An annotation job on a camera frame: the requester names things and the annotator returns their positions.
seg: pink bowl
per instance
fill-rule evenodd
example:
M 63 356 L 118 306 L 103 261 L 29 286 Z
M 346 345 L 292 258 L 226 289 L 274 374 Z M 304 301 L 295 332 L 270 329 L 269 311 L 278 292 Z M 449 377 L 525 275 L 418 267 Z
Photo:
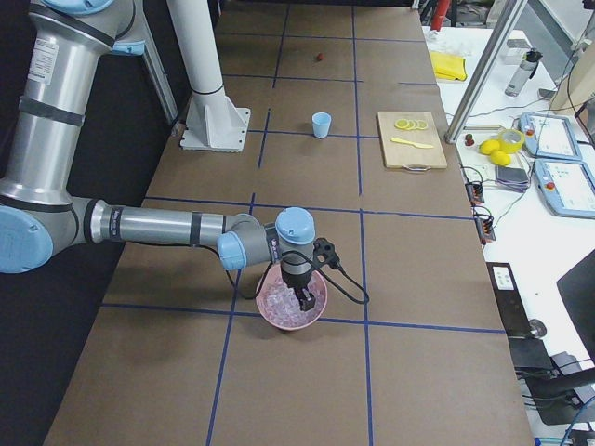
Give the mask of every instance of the pink bowl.
M 312 273 L 308 289 L 316 297 L 316 304 L 310 311 L 301 311 L 296 294 L 281 278 L 281 265 L 273 265 L 257 296 L 258 311 L 271 325 L 282 330 L 306 328 L 320 318 L 326 308 L 326 283 L 318 271 Z

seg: white pole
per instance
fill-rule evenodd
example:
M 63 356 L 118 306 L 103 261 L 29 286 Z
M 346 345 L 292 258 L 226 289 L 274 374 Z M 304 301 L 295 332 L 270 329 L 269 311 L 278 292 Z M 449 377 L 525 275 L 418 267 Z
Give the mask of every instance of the white pole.
M 184 149 L 241 151 L 249 109 L 236 109 L 225 96 L 215 36 L 206 0 L 167 0 L 192 88 Z

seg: water bottle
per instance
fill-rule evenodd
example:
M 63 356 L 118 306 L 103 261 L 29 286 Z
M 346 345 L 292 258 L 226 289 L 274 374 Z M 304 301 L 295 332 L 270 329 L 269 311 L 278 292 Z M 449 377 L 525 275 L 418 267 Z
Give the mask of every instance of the water bottle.
M 506 87 L 504 93 L 509 96 L 519 96 L 522 88 L 531 79 L 539 66 L 539 60 L 543 55 L 534 48 L 527 51 L 522 57 L 521 65 L 510 79 L 509 86 Z

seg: yellow cloth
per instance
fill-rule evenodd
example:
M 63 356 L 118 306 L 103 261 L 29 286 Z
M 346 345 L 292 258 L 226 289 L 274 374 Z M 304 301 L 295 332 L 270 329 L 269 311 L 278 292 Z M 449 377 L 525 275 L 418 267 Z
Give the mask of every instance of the yellow cloth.
M 452 54 L 430 52 L 431 65 L 434 67 L 434 74 L 439 79 L 451 81 L 464 81 L 467 79 L 465 72 L 465 59 Z

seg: blue cup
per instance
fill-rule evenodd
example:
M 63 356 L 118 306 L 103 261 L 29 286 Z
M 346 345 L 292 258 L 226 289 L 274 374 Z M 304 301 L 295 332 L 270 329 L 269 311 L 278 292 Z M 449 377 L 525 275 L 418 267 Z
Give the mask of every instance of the blue cup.
M 331 128 L 331 115 L 324 111 L 318 111 L 312 115 L 312 127 L 314 136 L 317 138 L 326 138 L 328 130 Z

